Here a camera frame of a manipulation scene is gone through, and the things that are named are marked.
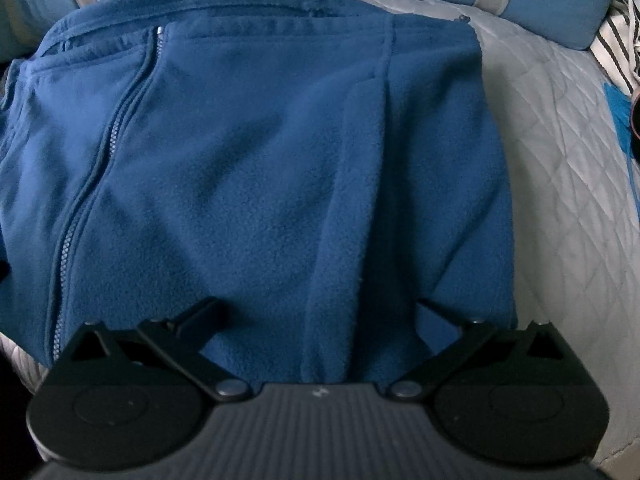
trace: bed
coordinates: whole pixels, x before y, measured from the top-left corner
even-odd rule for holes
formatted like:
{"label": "bed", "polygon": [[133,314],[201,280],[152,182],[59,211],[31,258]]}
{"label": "bed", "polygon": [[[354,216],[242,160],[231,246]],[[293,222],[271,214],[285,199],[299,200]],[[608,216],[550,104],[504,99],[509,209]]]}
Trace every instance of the bed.
{"label": "bed", "polygon": [[[638,480],[640,228],[606,75],[589,52],[475,7],[363,1],[475,28],[510,172],[520,324],[550,320],[558,327],[610,406],[596,462],[616,480]],[[46,368],[2,335],[0,351],[35,391]]]}

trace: striped fabric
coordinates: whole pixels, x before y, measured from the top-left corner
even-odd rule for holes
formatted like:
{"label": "striped fabric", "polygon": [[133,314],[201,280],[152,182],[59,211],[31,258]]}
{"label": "striped fabric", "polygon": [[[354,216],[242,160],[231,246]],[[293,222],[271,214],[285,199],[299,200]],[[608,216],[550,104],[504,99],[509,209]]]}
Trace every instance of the striped fabric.
{"label": "striped fabric", "polygon": [[612,0],[591,51],[628,97],[640,87],[640,0]]}

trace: silver zipper teeth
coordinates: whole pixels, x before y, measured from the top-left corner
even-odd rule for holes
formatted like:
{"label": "silver zipper teeth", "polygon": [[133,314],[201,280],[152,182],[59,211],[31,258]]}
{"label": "silver zipper teeth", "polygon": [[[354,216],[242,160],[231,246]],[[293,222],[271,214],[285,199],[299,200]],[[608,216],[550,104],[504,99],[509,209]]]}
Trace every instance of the silver zipper teeth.
{"label": "silver zipper teeth", "polygon": [[[158,57],[162,52],[162,27],[156,28],[156,51],[154,53],[154,63],[158,61]],[[108,160],[111,159],[113,153],[116,150],[116,143],[118,142],[118,133],[120,132],[120,124],[122,123],[122,114],[119,114],[116,118],[116,121],[111,128],[111,133],[109,135],[109,156]],[[78,227],[78,222],[80,221],[80,215],[76,214],[76,218],[69,226],[68,231],[66,232],[65,240],[62,243],[62,254],[60,255],[60,307],[65,303],[66,299],[66,277],[67,277],[67,267],[69,261],[69,247],[71,247],[71,240],[74,237],[76,232],[76,228]],[[60,346],[61,346],[61,338],[62,338],[62,316],[60,311],[58,311],[58,319],[56,320],[56,329],[53,334],[53,360],[57,361],[60,358]]]}

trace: quilted mattress cover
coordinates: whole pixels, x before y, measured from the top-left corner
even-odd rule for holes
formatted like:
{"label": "quilted mattress cover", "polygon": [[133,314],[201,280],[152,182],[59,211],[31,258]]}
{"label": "quilted mattress cover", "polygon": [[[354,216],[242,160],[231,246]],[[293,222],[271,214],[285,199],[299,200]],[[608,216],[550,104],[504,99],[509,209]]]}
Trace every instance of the quilted mattress cover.
{"label": "quilted mattress cover", "polygon": [[[553,322],[605,394],[610,425],[596,462],[634,450],[640,445],[640,229],[603,91],[607,77],[589,52],[473,7],[363,1],[391,12],[470,19],[509,165],[521,325]],[[46,368],[3,335],[0,352],[35,391]]]}

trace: round black object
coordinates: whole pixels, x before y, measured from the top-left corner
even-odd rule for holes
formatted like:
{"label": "round black object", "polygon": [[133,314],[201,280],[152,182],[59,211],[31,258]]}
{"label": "round black object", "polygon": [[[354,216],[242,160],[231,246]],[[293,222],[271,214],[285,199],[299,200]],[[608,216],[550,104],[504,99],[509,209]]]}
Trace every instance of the round black object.
{"label": "round black object", "polygon": [[544,467],[581,460],[606,428],[608,411],[591,384],[545,384],[499,367],[462,372],[444,384],[433,408],[444,432],[476,455],[502,464]]}
{"label": "round black object", "polygon": [[170,370],[129,365],[92,384],[43,386],[29,406],[36,443],[55,460],[80,469],[118,471],[180,449],[202,425],[206,404],[188,380]]}

